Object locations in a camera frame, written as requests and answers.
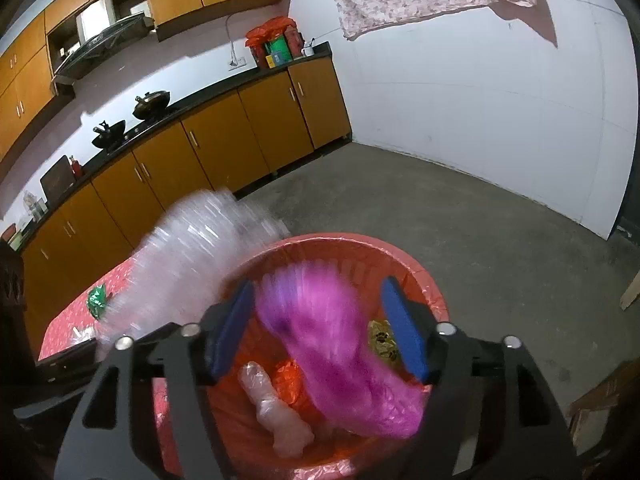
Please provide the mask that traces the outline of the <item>red plastic bag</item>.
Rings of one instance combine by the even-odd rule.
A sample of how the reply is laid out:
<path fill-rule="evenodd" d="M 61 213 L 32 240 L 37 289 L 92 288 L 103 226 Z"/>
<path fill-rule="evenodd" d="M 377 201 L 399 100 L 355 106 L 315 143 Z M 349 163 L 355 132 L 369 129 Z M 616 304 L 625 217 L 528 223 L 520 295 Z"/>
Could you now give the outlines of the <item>red plastic bag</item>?
<path fill-rule="evenodd" d="M 302 369 L 295 360 L 278 363 L 271 374 L 271 382 L 279 398 L 294 411 L 299 414 L 317 411 L 306 390 Z"/>

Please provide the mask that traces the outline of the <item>clear crinkled plastic bag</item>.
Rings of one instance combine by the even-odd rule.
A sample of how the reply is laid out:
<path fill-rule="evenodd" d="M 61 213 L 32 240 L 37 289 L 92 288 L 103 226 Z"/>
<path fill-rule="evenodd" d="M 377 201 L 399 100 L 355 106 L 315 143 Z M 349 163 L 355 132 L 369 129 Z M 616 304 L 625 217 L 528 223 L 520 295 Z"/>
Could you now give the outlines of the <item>clear crinkled plastic bag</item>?
<path fill-rule="evenodd" d="M 246 260 L 288 235 L 283 221 L 231 192 L 198 191 L 174 203 L 131 257 L 124 287 L 96 329 L 104 358 L 121 336 L 198 322 Z"/>

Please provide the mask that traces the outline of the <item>magenta plastic bag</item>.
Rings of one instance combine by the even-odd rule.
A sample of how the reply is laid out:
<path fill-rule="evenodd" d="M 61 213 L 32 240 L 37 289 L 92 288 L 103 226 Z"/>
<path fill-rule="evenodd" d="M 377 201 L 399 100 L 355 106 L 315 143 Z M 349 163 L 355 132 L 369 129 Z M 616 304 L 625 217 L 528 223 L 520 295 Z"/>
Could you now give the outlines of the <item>magenta plastic bag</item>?
<path fill-rule="evenodd" d="M 303 262 L 265 275 L 256 314 L 302 369 L 312 403 L 331 425 L 363 437 L 418 432 L 426 392 L 370 349 L 357 289 L 335 266 Z"/>

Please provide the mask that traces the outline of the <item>white clear plastic bag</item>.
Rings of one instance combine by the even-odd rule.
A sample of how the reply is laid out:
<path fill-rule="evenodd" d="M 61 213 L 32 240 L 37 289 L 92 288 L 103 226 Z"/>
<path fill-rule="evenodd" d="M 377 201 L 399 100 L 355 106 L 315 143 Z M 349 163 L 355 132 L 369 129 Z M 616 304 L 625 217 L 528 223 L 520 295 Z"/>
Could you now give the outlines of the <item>white clear plastic bag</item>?
<path fill-rule="evenodd" d="M 256 408 L 257 421 L 273 436 L 273 451 L 281 458 L 299 458 L 314 442 L 314 432 L 280 399 L 267 372 L 256 362 L 242 366 L 239 383 Z"/>

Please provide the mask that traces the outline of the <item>lower wooden kitchen cabinets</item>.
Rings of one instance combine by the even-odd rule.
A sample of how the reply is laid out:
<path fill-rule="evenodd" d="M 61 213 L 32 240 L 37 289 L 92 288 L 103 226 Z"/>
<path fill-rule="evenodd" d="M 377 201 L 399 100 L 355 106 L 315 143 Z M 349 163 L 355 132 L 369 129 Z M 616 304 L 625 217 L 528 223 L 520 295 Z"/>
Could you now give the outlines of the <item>lower wooden kitchen cabinets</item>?
<path fill-rule="evenodd" d="M 96 156 L 20 249 L 32 349 L 180 198 L 206 188 L 246 191 L 351 134 L 332 54 L 322 44 L 309 58 L 214 84 Z"/>

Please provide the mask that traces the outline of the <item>red plastic basket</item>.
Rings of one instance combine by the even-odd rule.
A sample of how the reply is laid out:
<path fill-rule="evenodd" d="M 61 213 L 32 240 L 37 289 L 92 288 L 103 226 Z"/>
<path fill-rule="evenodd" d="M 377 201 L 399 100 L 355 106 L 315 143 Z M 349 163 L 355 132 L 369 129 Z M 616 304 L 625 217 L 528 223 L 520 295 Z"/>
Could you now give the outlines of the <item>red plastic basket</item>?
<path fill-rule="evenodd" d="M 446 320 L 415 258 L 347 233 L 290 237 L 250 259 L 190 248 L 155 259 L 152 310 L 195 322 L 240 275 L 256 284 L 257 307 L 229 374 L 206 394 L 241 478 L 347 478 L 416 432 L 428 391 L 401 361 L 380 299 L 396 278 Z"/>

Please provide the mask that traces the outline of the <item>green foil wrapper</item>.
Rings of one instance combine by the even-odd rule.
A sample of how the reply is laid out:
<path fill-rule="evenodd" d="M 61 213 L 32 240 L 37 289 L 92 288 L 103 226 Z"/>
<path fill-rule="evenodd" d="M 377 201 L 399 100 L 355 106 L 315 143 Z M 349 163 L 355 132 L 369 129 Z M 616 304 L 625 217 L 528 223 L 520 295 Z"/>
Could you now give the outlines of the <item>green foil wrapper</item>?
<path fill-rule="evenodd" d="M 108 305 L 108 293 L 106 284 L 102 283 L 90 289 L 86 299 L 87 310 L 90 315 L 97 321 L 102 318 L 104 311 Z"/>

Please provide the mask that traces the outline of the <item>red floral tablecloth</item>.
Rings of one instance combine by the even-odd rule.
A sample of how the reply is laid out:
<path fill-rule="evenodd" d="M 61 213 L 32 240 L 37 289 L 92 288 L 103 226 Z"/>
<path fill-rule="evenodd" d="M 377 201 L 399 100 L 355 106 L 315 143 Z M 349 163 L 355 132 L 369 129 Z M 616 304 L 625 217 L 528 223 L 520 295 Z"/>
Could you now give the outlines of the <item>red floral tablecloth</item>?
<path fill-rule="evenodd" d="M 98 294 L 97 289 L 104 291 L 105 301 L 111 301 L 128 288 L 131 282 L 131 269 L 138 258 L 138 253 L 137 250 L 124 262 L 104 274 L 50 322 L 39 350 L 39 361 L 72 348 L 76 344 L 96 338 L 98 342 L 96 360 L 100 362 L 106 357 L 113 338 L 122 334 L 139 338 L 152 333 L 154 328 L 149 320 L 139 318 L 135 321 L 132 318 L 127 322 L 124 318 L 117 317 L 118 314 L 124 313 L 123 310 L 117 310 L 115 314 L 107 314 L 108 308 L 99 313 L 90 306 L 90 299 Z"/>

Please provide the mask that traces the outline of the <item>wooden chair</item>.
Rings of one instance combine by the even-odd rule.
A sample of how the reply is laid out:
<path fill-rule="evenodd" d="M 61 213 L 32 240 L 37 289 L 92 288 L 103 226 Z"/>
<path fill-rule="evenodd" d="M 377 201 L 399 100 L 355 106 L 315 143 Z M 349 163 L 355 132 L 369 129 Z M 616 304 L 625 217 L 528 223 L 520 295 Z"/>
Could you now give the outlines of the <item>wooden chair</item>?
<path fill-rule="evenodd" d="M 584 473 L 639 454 L 639 360 L 623 361 L 568 409 Z"/>

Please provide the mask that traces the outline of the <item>red bottle on counter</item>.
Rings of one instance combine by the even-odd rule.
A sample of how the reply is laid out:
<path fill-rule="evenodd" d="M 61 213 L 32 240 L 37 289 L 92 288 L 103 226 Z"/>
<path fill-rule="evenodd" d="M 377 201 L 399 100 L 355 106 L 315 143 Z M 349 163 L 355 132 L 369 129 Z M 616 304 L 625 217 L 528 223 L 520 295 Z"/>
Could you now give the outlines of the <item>red bottle on counter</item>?
<path fill-rule="evenodd" d="M 84 175 L 81 164 L 74 156 L 70 156 L 70 168 L 72 168 L 76 180 L 79 180 Z"/>

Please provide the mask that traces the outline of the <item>dark cutting board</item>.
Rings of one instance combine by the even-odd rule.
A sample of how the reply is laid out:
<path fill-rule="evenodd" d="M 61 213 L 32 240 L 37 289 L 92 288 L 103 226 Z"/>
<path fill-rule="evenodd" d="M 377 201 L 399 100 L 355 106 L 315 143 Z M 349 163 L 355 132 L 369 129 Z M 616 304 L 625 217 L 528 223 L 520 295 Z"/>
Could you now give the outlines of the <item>dark cutting board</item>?
<path fill-rule="evenodd" d="M 49 206 L 58 206 L 66 200 L 76 183 L 72 163 L 67 155 L 63 155 L 41 177 L 40 184 Z"/>

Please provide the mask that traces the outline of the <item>glass jar on counter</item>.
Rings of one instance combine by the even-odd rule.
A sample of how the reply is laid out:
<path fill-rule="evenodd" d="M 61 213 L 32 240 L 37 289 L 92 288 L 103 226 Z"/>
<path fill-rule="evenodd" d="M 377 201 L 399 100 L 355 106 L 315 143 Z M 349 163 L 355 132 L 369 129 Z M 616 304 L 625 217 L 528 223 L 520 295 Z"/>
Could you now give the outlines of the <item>glass jar on counter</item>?
<path fill-rule="evenodd" d="M 43 199 L 35 196 L 32 192 L 24 192 L 23 203 L 27 212 L 35 221 L 40 221 L 47 213 L 47 206 Z"/>

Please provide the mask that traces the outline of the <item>black wok left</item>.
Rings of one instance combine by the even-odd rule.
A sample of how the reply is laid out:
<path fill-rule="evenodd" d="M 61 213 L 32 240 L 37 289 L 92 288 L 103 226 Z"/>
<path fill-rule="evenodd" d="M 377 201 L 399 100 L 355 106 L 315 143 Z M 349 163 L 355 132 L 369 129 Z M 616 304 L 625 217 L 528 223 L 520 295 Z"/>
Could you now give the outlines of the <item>black wok left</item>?
<path fill-rule="evenodd" d="M 125 142 L 125 128 L 126 122 L 124 120 L 115 122 L 114 125 L 100 122 L 93 128 L 93 132 L 96 134 L 92 140 L 93 146 L 100 150 L 113 151 Z"/>

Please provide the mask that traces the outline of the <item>range hood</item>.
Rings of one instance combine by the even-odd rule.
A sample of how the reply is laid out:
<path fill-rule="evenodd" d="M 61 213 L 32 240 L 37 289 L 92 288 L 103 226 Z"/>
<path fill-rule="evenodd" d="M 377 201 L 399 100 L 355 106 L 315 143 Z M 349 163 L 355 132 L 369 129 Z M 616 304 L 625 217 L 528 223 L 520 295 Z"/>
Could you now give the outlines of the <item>range hood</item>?
<path fill-rule="evenodd" d="M 143 13 L 127 16 L 96 36 L 80 43 L 77 25 L 71 18 L 47 36 L 55 84 L 73 84 L 130 44 L 148 36 L 153 20 Z"/>

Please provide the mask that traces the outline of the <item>upper wooden cabinets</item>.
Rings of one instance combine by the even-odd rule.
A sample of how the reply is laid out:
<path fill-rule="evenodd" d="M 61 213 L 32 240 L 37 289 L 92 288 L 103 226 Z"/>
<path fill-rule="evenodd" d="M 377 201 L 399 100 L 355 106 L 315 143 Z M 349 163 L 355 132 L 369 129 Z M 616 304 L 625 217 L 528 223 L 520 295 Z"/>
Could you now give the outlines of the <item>upper wooden cabinets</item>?
<path fill-rule="evenodd" d="M 181 99 L 248 69 L 248 55 L 232 62 L 222 50 L 222 21 L 232 14 L 265 12 L 281 0 L 54 0 L 32 14 L 1 44 L 1 169 L 8 171 L 41 130 L 74 96 L 85 114 L 130 117 L 134 91 L 169 90 Z M 113 55 L 73 84 L 55 84 L 47 36 L 66 18 L 80 43 L 127 16 L 153 20 L 148 36 Z"/>

